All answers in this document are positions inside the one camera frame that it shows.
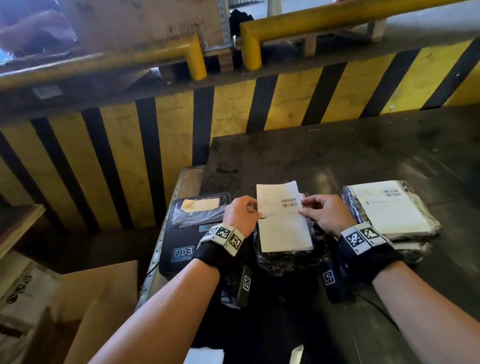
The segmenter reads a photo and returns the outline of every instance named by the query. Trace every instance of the cardboard box flap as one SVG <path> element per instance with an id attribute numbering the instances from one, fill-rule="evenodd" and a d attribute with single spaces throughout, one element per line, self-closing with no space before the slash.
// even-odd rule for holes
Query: cardboard box flap
<path id="1" fill-rule="evenodd" d="M 81 320 L 96 298 L 133 304 L 137 300 L 137 262 L 82 270 L 61 276 L 51 304 L 57 322 Z"/>
<path id="2" fill-rule="evenodd" d="M 134 311 L 132 302 L 94 300 L 85 313 L 64 364 L 88 363 Z"/>

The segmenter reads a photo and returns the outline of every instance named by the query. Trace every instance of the black stripe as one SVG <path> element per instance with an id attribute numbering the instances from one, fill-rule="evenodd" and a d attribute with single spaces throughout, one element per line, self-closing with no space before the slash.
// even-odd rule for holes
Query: black stripe
<path id="1" fill-rule="evenodd" d="M 108 142 L 107 131 L 103 125 L 102 114 L 99 108 L 90 108 L 82 111 L 82 116 L 92 141 L 96 157 L 105 177 L 113 205 L 119 216 L 120 224 L 126 230 L 133 229 L 133 221 L 128 209 L 127 199 L 120 182 L 120 176 L 113 159 L 112 150 Z"/>
<path id="2" fill-rule="evenodd" d="M 35 201 L 35 203 L 42 204 L 45 207 L 45 217 L 48 219 L 48 221 L 50 221 L 52 226 L 61 234 L 69 235 L 70 233 L 59 219 L 57 213 L 45 198 L 42 191 L 37 186 L 32 176 L 30 176 L 30 173 L 28 173 L 27 169 L 15 154 L 14 150 L 2 133 L 0 133 L 0 155 L 7 166 L 12 170 L 14 175 L 18 178 L 22 186 L 26 189 L 30 197 L 32 197 L 32 199 Z"/>
<path id="3" fill-rule="evenodd" d="M 155 223 L 162 226 L 167 214 L 165 202 L 165 189 L 163 185 L 162 157 L 160 153 L 160 139 L 156 120 L 155 97 L 136 100 L 140 134 L 144 146 L 145 164 L 147 166 L 148 183 L 152 195 Z"/>
<path id="4" fill-rule="evenodd" d="M 12 207 L 4 195 L 0 194 L 0 207 Z"/>
<path id="5" fill-rule="evenodd" d="M 82 191 L 82 188 L 80 187 L 80 184 L 78 183 L 47 118 L 32 119 L 30 122 L 63 181 L 63 184 L 67 188 L 68 193 L 72 197 L 73 202 L 77 206 L 80 215 L 84 219 L 88 230 L 92 234 L 99 233 L 100 226 L 98 225 L 98 221 L 85 198 L 84 192 Z"/>
<path id="6" fill-rule="evenodd" d="M 257 78 L 252 105 L 248 114 L 246 133 L 262 132 L 272 104 L 278 74 Z"/>
<path id="7" fill-rule="evenodd" d="M 420 110 L 442 106 L 467 78 L 479 60 L 480 38 L 475 38 Z"/>
<path id="8" fill-rule="evenodd" d="M 307 111 L 303 116 L 302 125 L 313 125 L 322 121 L 335 92 L 336 85 L 340 81 L 346 66 L 347 62 L 342 62 L 324 67 L 308 104 Z"/>
<path id="9" fill-rule="evenodd" d="M 193 90 L 192 164 L 194 166 L 207 163 L 210 151 L 214 93 L 214 86 Z"/>
<path id="10" fill-rule="evenodd" d="M 372 97 L 360 114 L 361 118 L 380 115 L 419 52 L 420 49 L 404 50 L 393 57 Z"/>

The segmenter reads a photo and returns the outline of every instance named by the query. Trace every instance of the dark metal table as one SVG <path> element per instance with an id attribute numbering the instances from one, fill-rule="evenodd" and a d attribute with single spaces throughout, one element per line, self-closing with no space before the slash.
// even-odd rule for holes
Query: dark metal table
<path id="1" fill-rule="evenodd" d="M 256 196 L 257 183 L 296 180 L 301 192 L 405 179 L 441 222 L 416 272 L 480 319 L 480 105 L 215 138 L 200 194 Z M 194 344 L 225 349 L 225 363 L 418 363 L 401 334 L 369 304 L 332 305 L 311 274 L 254 272 L 249 307 L 212 304 Z M 380 302 L 374 290 L 363 294 Z"/>

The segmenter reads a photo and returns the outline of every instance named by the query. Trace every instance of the yellow guard rail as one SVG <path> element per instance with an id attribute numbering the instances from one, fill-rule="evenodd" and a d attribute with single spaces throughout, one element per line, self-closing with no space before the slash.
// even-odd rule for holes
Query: yellow guard rail
<path id="1" fill-rule="evenodd" d="M 192 79 L 207 77 L 205 61 L 197 35 L 168 41 L 161 46 L 125 53 L 95 53 L 71 60 L 48 63 L 0 74 L 0 92 L 15 88 L 51 83 L 72 76 L 113 70 L 122 67 L 155 64 L 158 61 L 185 57 Z"/>
<path id="2" fill-rule="evenodd" d="M 249 71 L 262 66 L 260 44 L 321 32 L 464 0 L 347 0 L 240 24 L 242 57 Z"/>

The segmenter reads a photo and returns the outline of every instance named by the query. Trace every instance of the cardboard box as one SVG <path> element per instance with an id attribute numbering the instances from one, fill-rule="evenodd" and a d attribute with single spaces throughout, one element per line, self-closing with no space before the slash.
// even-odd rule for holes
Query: cardboard box
<path id="1" fill-rule="evenodd" d="M 18 267 L 27 264 L 25 257 L 15 259 Z M 133 314 L 136 299 L 136 261 L 61 276 L 30 261 L 2 297 L 0 322 L 10 335 L 0 340 L 0 363 L 87 363 Z"/>
<path id="2" fill-rule="evenodd" d="M 88 52 L 198 34 L 202 50 L 231 46 L 223 0 L 58 0 Z"/>

